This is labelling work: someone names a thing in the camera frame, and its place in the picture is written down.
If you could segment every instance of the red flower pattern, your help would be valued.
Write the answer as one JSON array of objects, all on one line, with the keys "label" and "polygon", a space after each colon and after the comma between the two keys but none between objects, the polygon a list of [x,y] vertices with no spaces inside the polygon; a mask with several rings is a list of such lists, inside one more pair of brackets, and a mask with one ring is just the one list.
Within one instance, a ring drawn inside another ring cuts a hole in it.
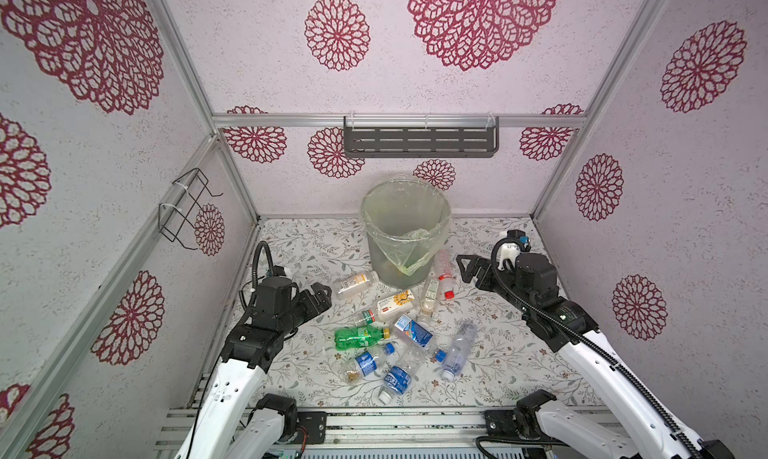
[{"label": "red flower pattern", "polygon": [[77,99],[133,114],[160,93],[163,49],[144,0],[0,0],[0,11]]},{"label": "red flower pattern", "polygon": [[735,22],[713,22],[683,41],[661,78],[661,99],[675,112],[715,100],[744,62],[744,31]]},{"label": "red flower pattern", "polygon": [[598,154],[584,164],[578,175],[578,210],[590,221],[607,218],[619,205],[623,185],[619,162],[607,154]]},{"label": "red flower pattern", "polygon": [[488,69],[531,43],[557,0],[410,0],[414,33],[445,66]]},{"label": "red flower pattern", "polygon": [[423,178],[439,189],[447,191],[456,179],[456,170],[450,162],[430,158],[428,161],[424,161],[416,166],[413,175]]},{"label": "red flower pattern", "polygon": [[[238,106],[229,114],[266,114],[257,107]],[[273,162],[286,151],[286,135],[282,127],[235,127],[224,129],[232,150],[254,162]]]},{"label": "red flower pattern", "polygon": [[51,190],[50,176],[37,140],[0,114],[0,228],[37,213]]},{"label": "red flower pattern", "polygon": [[4,391],[0,391],[0,429],[28,390],[28,384],[14,384]]},{"label": "red flower pattern", "polygon": [[58,406],[45,418],[43,428],[34,436],[27,452],[29,459],[61,459],[69,451],[69,441],[74,431],[72,419],[74,407],[69,404],[69,394],[62,394]]},{"label": "red flower pattern", "polygon": [[653,339],[667,325],[667,302],[646,277],[628,275],[616,284],[614,314],[621,328],[637,339]]},{"label": "red flower pattern", "polygon": [[158,337],[163,325],[165,297],[157,278],[141,271],[133,287],[91,346],[100,362],[127,365],[139,358]]},{"label": "red flower pattern", "polygon": [[[573,104],[558,104],[546,108],[544,114],[581,114],[584,110]],[[571,138],[570,127],[526,127],[520,136],[520,150],[523,155],[537,161],[560,156],[566,142]]]},{"label": "red flower pattern", "polygon": [[349,70],[368,52],[366,16],[350,0],[318,0],[304,21],[312,55],[331,70]]},{"label": "red flower pattern", "polygon": [[328,177],[350,177],[362,169],[364,158],[350,158],[344,153],[344,135],[338,127],[326,127],[315,132],[306,153],[312,165]]},{"label": "red flower pattern", "polygon": [[206,255],[216,255],[224,244],[224,218],[213,204],[200,208],[194,221],[194,237]]}]

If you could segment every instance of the white bottle cap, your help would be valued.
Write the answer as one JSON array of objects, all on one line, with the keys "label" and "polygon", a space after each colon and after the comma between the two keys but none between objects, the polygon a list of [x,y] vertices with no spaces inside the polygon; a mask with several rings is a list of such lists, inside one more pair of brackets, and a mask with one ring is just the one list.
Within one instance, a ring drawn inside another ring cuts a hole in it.
[{"label": "white bottle cap", "polygon": [[379,391],[379,402],[384,405],[388,405],[390,402],[392,402],[392,395],[389,394],[389,391],[386,389],[386,387],[382,387],[382,389]]}]

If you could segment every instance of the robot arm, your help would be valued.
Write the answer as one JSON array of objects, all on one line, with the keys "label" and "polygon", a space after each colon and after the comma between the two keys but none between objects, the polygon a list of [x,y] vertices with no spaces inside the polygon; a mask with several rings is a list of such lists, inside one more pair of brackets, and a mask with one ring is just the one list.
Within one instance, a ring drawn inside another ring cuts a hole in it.
[{"label": "robot arm", "polygon": [[283,275],[283,268],[272,265],[266,243],[256,247],[254,264],[261,250],[266,251],[270,276],[255,286],[243,316],[226,336],[222,361],[208,381],[210,392],[174,459],[261,459],[276,441],[288,440],[296,433],[296,401],[266,395],[256,405],[243,434],[230,445],[248,400],[283,350],[286,334],[331,307],[329,287],[315,282],[312,291],[299,291],[296,283]]},{"label": "robot arm", "polygon": [[522,443],[554,437],[590,459],[636,454],[643,459],[733,459],[720,441],[702,441],[661,404],[610,347],[597,322],[581,306],[559,296],[557,269],[530,250],[523,231],[508,231],[490,259],[457,257],[462,280],[475,281],[478,289],[493,291],[519,309],[531,331],[595,389],[630,439],[573,414],[545,391],[519,401],[503,433],[512,433]]}]

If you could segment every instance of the clear plastic bottle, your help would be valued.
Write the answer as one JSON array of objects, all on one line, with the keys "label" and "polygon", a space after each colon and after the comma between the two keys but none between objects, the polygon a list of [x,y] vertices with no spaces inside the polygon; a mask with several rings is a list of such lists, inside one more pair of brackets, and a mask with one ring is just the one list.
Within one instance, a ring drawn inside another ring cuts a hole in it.
[{"label": "clear plastic bottle", "polygon": [[458,333],[453,339],[448,352],[438,351],[435,358],[442,362],[442,378],[453,381],[456,375],[462,372],[464,364],[469,358],[469,352],[475,339],[478,337],[478,328],[472,322],[465,322],[458,328]]},{"label": "clear plastic bottle", "polygon": [[432,350],[434,345],[434,341],[430,342],[433,336],[432,332],[407,315],[400,316],[394,325],[394,330],[395,334],[407,344],[420,346],[424,351]]},{"label": "clear plastic bottle", "polygon": [[331,284],[334,297],[339,301],[348,301],[362,292],[367,291],[379,282],[376,271],[362,272],[346,279],[339,279]]},{"label": "clear plastic bottle", "polygon": [[394,397],[404,395],[413,385],[418,368],[427,362],[427,353],[424,349],[408,345],[401,354],[397,363],[384,376],[384,385],[379,390],[379,401],[388,405]]},{"label": "clear plastic bottle", "polygon": [[435,302],[437,300],[437,290],[439,285],[440,281],[438,281],[435,272],[429,272],[427,280],[424,282],[424,294],[422,295],[419,316],[423,315],[431,318],[432,314],[435,313]]},{"label": "clear plastic bottle", "polygon": [[396,357],[397,353],[398,350],[394,342],[387,342],[384,345],[375,345],[372,348],[368,348],[356,358],[349,359],[346,362],[346,375],[344,378],[349,384],[355,384],[376,369],[389,364],[389,361]]},{"label": "clear plastic bottle", "polygon": [[453,274],[451,273],[451,253],[447,249],[440,249],[435,254],[435,272],[440,280],[440,297],[453,299]]},{"label": "clear plastic bottle", "polygon": [[410,311],[416,304],[410,289],[382,299],[376,302],[373,309],[360,311],[352,316],[356,326],[371,324],[372,322],[389,322],[399,315]]}]

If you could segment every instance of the floral tablecloth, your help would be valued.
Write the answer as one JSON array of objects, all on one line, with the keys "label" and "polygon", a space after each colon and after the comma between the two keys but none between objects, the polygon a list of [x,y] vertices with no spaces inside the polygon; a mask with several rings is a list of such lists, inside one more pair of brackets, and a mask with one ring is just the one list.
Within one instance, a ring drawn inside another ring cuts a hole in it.
[{"label": "floral tablecloth", "polygon": [[[511,228],[528,234],[533,252],[544,252],[529,219],[454,219],[446,247],[454,257],[456,298],[438,302],[429,326],[443,347],[450,345],[464,320],[478,326],[478,339],[456,382],[440,377],[438,363],[426,363],[418,371],[414,387],[391,405],[506,406],[539,388],[572,405],[601,404],[587,381],[533,336],[519,311],[498,295],[478,291],[458,279],[456,255],[488,257],[498,232]],[[264,222],[260,239],[269,243],[275,264],[289,267],[293,280],[302,288],[314,281],[330,285],[338,278],[371,268],[366,234],[356,218],[270,219]],[[264,262],[260,267],[266,270]],[[421,285],[413,289],[420,298]],[[336,351],[332,337],[335,329],[349,325],[347,319],[354,312],[394,292],[379,284],[361,299],[335,303],[324,315],[304,324],[273,361],[266,392],[295,397],[299,407],[380,405],[376,398],[386,370],[375,371],[358,385],[348,385],[342,368],[356,352]],[[232,326],[242,313],[238,304]],[[259,391],[254,400],[264,392]]]}]

